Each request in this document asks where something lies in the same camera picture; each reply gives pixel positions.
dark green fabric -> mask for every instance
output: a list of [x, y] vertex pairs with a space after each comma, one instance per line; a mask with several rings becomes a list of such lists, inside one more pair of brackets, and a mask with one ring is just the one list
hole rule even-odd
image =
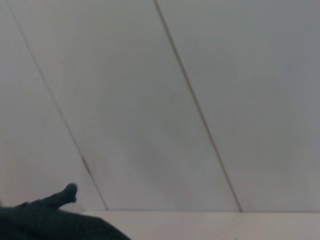
[[0, 240], [130, 240], [98, 217], [59, 210], [76, 201], [77, 187], [17, 207], [0, 208]]

white wall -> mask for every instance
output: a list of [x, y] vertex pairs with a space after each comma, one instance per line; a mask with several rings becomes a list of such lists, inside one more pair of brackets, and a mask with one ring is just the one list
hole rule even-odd
[[0, 199], [4, 206], [79, 187], [69, 210], [103, 210], [53, 99], [0, 0]]
[[320, 2], [159, 0], [245, 211], [320, 211]]
[[238, 210], [152, 1], [8, 3], [109, 209]]

dark clothing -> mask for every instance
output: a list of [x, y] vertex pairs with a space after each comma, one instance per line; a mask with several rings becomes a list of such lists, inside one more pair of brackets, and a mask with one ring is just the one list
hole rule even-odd
[[98, 217], [59, 210], [76, 201], [77, 186], [16, 207], [0, 207], [1, 240], [130, 240]]

dark fabric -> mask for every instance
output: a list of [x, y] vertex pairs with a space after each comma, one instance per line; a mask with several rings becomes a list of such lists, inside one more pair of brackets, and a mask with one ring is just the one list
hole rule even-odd
[[101, 218], [59, 210], [75, 202], [76, 193], [71, 183], [50, 197], [0, 207], [0, 240], [130, 240]]

